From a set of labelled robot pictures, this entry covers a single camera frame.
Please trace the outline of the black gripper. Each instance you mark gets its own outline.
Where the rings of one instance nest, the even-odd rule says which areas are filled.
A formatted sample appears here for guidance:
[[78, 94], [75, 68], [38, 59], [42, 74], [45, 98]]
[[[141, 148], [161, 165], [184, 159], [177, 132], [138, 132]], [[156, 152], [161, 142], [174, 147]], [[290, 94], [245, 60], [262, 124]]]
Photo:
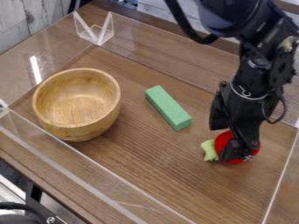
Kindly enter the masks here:
[[218, 91], [209, 107], [209, 129], [229, 129], [234, 138], [228, 140], [220, 158], [224, 161], [246, 161], [260, 145], [261, 122], [272, 115], [278, 102], [276, 93], [261, 98], [240, 96], [229, 82], [218, 84]]

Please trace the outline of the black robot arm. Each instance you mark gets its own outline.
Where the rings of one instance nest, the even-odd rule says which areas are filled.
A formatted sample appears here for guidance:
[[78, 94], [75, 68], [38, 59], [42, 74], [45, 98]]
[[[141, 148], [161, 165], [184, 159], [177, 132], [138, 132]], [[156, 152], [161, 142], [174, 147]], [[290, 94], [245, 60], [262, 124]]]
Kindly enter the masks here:
[[209, 108], [209, 128], [224, 130], [214, 140], [218, 159], [240, 163], [260, 151], [261, 123], [285, 105], [284, 85], [296, 71], [299, 24], [278, 9], [273, 0], [193, 0], [201, 24], [209, 32], [200, 36], [177, 0], [164, 0], [185, 35], [201, 45], [220, 38], [238, 41], [237, 71], [218, 84]]

